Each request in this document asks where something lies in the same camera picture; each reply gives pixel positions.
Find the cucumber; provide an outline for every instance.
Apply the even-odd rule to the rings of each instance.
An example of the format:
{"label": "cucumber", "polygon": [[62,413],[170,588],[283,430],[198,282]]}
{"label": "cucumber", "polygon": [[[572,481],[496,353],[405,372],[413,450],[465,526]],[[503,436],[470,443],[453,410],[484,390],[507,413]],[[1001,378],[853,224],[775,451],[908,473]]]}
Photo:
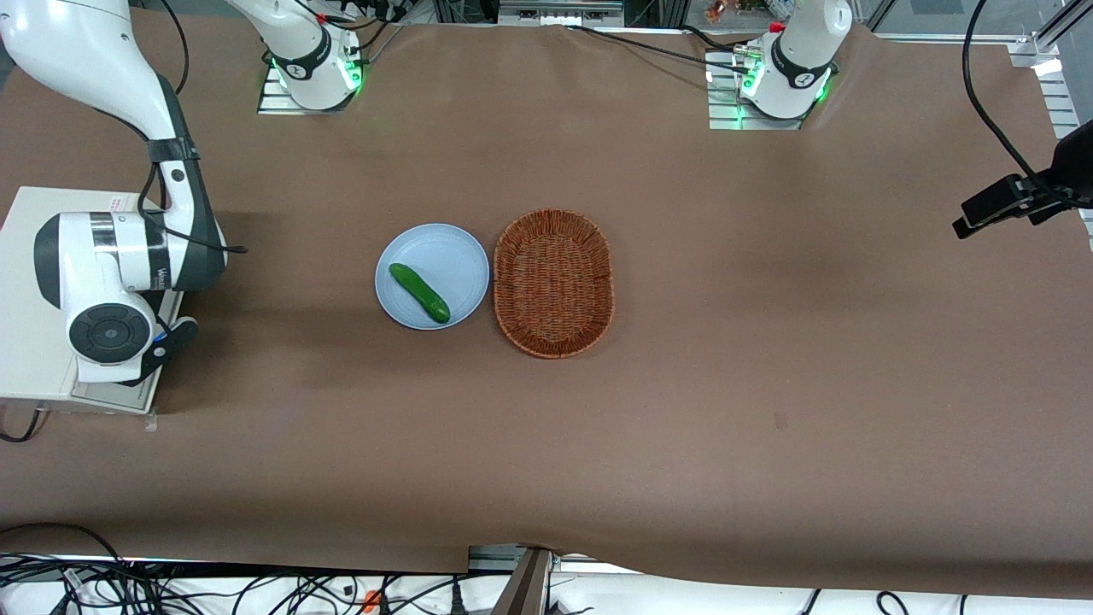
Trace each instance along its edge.
{"label": "cucumber", "polygon": [[418,303],[421,303],[430,319],[442,326],[451,320],[448,304],[444,301],[444,298],[435,289],[425,283],[425,280],[421,279],[418,271],[401,262],[391,262],[387,270],[391,272],[391,275],[395,277],[395,281],[399,282],[399,285],[407,288],[407,292],[416,298]]}

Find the table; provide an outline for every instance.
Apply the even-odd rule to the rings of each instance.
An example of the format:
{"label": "table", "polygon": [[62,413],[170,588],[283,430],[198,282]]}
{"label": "table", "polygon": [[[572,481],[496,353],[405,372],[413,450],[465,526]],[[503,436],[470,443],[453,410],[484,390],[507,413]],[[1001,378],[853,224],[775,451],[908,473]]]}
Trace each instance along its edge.
{"label": "table", "polygon": [[[169,21],[134,13],[175,79]],[[444,571],[522,541],[693,580],[1093,595],[1093,255],[1074,214],[953,236],[1013,169],[955,46],[856,29],[802,131],[731,132],[706,126],[700,67],[561,27],[414,26],[345,114],[259,117],[254,33],[184,24],[187,119],[251,252],[188,297],[202,333],[156,434],[51,416],[0,449],[4,524],[158,557]],[[1046,165],[1035,75],[1001,47],[974,60]],[[0,203],[141,185],[111,119],[22,73],[0,109]],[[402,229],[449,222],[489,250],[540,206],[611,243],[616,317],[590,352],[526,357],[489,301],[428,334],[380,311]],[[78,548],[51,541],[31,546]]]}

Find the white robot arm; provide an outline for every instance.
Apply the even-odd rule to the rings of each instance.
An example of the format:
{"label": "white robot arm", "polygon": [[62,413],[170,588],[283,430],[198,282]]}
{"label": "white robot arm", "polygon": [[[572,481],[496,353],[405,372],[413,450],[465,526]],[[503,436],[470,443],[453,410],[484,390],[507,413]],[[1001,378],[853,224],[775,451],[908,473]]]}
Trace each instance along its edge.
{"label": "white robot arm", "polygon": [[64,314],[80,380],[138,380],[156,326],[139,293],[209,287],[232,250],[178,98],[138,49],[126,0],[0,0],[0,36],[31,76],[141,134],[165,181],[165,212],[62,213],[35,240],[38,286]]}
{"label": "white robot arm", "polygon": [[294,0],[224,0],[255,26],[273,56],[292,99],[316,110],[337,110],[363,83],[356,33],[319,23]]}
{"label": "white robot arm", "polygon": [[769,32],[748,44],[759,49],[740,93],[759,110],[781,119],[801,117],[812,107],[832,74],[832,58],[854,16],[846,0],[797,0],[784,32]]}

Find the wicker basket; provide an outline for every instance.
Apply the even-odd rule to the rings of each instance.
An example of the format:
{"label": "wicker basket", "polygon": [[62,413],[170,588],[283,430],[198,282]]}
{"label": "wicker basket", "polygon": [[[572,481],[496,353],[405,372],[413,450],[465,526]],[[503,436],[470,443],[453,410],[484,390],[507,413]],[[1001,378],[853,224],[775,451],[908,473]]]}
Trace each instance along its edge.
{"label": "wicker basket", "polygon": [[587,351],[614,317],[608,241],[579,213],[540,209],[517,218],[497,241],[493,271],[497,322],[536,357]]}

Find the light blue plate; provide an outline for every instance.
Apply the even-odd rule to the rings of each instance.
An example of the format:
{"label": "light blue plate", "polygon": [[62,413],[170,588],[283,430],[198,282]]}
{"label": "light blue plate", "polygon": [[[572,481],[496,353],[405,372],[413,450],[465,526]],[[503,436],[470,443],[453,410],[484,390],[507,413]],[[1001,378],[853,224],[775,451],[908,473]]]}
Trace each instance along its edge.
{"label": "light blue plate", "polygon": [[[451,320],[428,318],[424,307],[395,281],[388,267],[412,268],[448,304]],[[451,224],[422,224],[395,237],[376,264],[376,296],[384,311],[410,329],[443,330],[458,324],[477,309],[490,286],[490,259],[473,235]]]}

